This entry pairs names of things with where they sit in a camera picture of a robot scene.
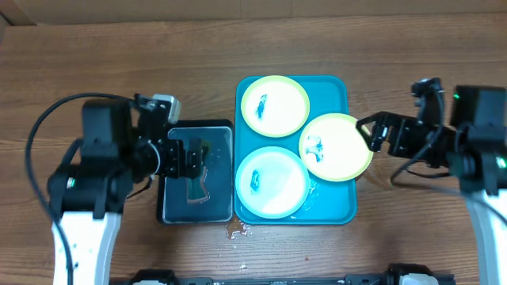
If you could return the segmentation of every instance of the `wooden table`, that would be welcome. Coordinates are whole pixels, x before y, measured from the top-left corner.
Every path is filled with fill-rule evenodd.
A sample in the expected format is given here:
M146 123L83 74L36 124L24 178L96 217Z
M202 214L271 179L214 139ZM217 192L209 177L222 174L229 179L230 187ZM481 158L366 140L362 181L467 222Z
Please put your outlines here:
M87 91L170 93L183 104L182 119L234 120L236 85L263 74L334 74L347 85L353 116L413 116L409 87L419 78L443 78L448 93L456 84L507 84L507 15L8 28L0 53L0 284L52 281L50 222L23 165L25 138L50 104ZM58 109L40 129L34 162L42 185L81 135L81 106ZM141 268L221 279L343 276L410 262L454 273L459 284L477 283L463 201L391 191L387 178L400 162L374 157L357 182L359 211L346 226L252 226L253 234L236 241L225 224L158 224L152 189L126 204L111 276Z

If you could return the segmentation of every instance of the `plate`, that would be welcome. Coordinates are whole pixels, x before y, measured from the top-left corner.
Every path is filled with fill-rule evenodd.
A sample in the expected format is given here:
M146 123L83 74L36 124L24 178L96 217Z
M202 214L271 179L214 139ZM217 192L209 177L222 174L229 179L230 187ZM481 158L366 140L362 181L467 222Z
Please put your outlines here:
M357 131L356 122L352 116L331 113L308 123L299 138L299 156L310 172L338 182L351 180L366 170L373 153Z
M265 219L280 219L303 205L310 177L297 155L282 147L267 146L242 161L235 187L249 211Z
M280 138L304 125L310 114L310 99L298 82L271 75L258 79L245 90L241 112L254 131Z

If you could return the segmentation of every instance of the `black wire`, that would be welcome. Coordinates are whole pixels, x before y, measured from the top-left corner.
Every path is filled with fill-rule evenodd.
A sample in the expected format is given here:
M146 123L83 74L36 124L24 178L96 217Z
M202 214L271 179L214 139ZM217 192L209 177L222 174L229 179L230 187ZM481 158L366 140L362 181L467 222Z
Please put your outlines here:
M131 199L133 196L136 196L136 195L148 190L151 187L152 183L153 183L153 177L149 177L146 185L144 185L144 187L142 187L139 191L133 192L131 195L127 196L127 200Z
M78 152L79 148L82 146L82 139L76 139L72 142L71 146L69 146L67 152L63 155L62 165L69 165L72 163L72 159Z
M435 143L436 139L438 139L438 137L440 136L440 133L442 132L442 129L444 128L445 106L444 106L444 99L442 99L442 96L436 95L436 98L438 100L438 105L440 108L440 118L439 118L437 130L435 131L435 133L433 134L431 139L409 161L405 162L402 166L400 166L398 169L396 169L396 171L393 172L393 174L391 175L391 178L389 178L389 180L391 181L392 184L393 184L393 181L395 180L395 178L401 172L403 172L404 170L407 170L409 168L409 166L411 166L412 164L417 162L419 160L419 158L421 158L425 154L425 152L428 150L428 148L430 148L431 145L433 145Z
M456 136L454 138L454 151L456 153L459 152L459 138L465 132L466 127L470 129L474 127L474 125L472 125L470 122L464 122L460 124L460 126L456 129Z
M408 174L412 174L412 175L415 175L417 177L422 177L422 178L429 178L429 179L435 179L435 178L442 178L442 177L450 177L451 174L449 172L446 172L446 173L435 173L435 174L421 174L421 173L416 173L414 171L410 171L410 170L406 170Z
M468 202L476 203L478 205L481 205L482 207L484 207L488 211L491 211L493 214L495 214L497 216L497 218L499 218L501 220L501 222L504 223L505 226L507 226L507 218L504 215L502 215L499 211L497 211L497 209L492 207L489 203L482 201L481 199L477 199L471 195L464 194L461 191L457 191L457 190L450 189L450 188L433 186L433 185L430 185L428 187L428 185L425 185L425 184L412 184L412 183L408 184L408 183L400 183L400 182L394 182L393 186L400 187L400 188L410 188L413 190L429 190L429 191L440 193L440 194L446 194L446 195L450 195L450 196L457 196L457 197L463 198L464 200L466 200Z
M40 124L46 119L46 117L51 114L51 112L55 111L56 108L58 108L60 105L67 103L68 101L72 101L79 98L85 98L85 97L101 97L101 98L109 98L109 99L121 99L121 100L129 100L122 96L117 95L110 95L110 94L103 94L103 93L80 93L75 94L69 97L65 97L61 100L58 100L56 103L54 103L51 107L49 107L46 111L42 113L42 115L39 116L39 119L33 124L32 130L29 133L29 136L26 140L26 148L25 148L25 168L26 168L26 174L29 177L30 184L32 185L33 191L35 192L37 199L39 200L39 203L43 210L46 212L48 217L51 219L53 224L56 227L56 230L58 232L58 235L62 239L63 248L65 249L65 257L67 259L67 285L73 285L74 284L74 265L72 264L72 255L71 255L71 248L69 246L69 241L67 240L67 236L63 232L62 226L59 222L59 217L52 211L52 209L49 206L49 203L46 202L44 195L42 194L42 191L40 190L39 185L37 184L37 179L35 177L35 173L33 172L32 167L32 144L33 139L35 138L35 134L37 133L37 130L39 129Z

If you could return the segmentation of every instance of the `spill stain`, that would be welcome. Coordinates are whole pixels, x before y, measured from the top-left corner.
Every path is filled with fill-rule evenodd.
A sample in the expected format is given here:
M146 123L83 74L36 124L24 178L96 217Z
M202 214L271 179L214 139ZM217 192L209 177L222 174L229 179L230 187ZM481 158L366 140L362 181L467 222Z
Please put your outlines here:
M266 105L266 100L268 99L268 94L264 94L261 96L259 100L259 105L257 106L257 110L255 110L255 115L259 120L262 120L262 116L264 115L264 109Z
M358 177L356 177L356 182L359 181L359 179L361 179L361 177L364 175L364 172L362 172L361 174L359 174Z
M225 226L227 238L231 241L235 241L239 235L253 234L250 225L242 222L238 217L234 216L231 221Z
M243 264L239 267L239 271L244 272L246 271L246 269L248 269L248 266L246 266L245 263L243 262Z
M324 159L324 147L321 137L317 135L308 135L306 140L306 154L315 155L315 161L321 162Z
M252 180L250 181L250 189L252 195L259 193L259 186L261 185L261 174L257 169L252 172Z
M315 204L315 200L318 197L318 191L315 191L317 188L317 182L310 180L310 191L308 192L307 199L304 201L303 206L301 206L305 211L310 210L310 208Z
M372 163L370 166L359 176L364 177L366 181L369 183L383 189L383 190L391 190L391 182L389 181L389 174L383 174L378 164Z

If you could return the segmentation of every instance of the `blue tray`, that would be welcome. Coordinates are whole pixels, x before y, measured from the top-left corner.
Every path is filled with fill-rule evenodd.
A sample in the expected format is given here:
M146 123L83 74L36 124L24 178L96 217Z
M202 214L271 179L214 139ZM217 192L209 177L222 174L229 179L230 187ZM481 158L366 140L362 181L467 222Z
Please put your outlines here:
M339 112L349 114L345 84L331 75L288 76L296 80L310 98L310 115L296 133L283 138L259 135L246 124L241 114L241 99L246 88L262 76L253 76L239 82L236 89L236 115L234 135L234 176L242 160L252 151L264 146L281 146L299 156L298 143L301 132L314 118ZM261 218L243 206L234 190L236 215L249 224L269 225L343 225L356 215L357 197L354 179L329 182L310 173L310 193L303 206L294 214L278 219Z

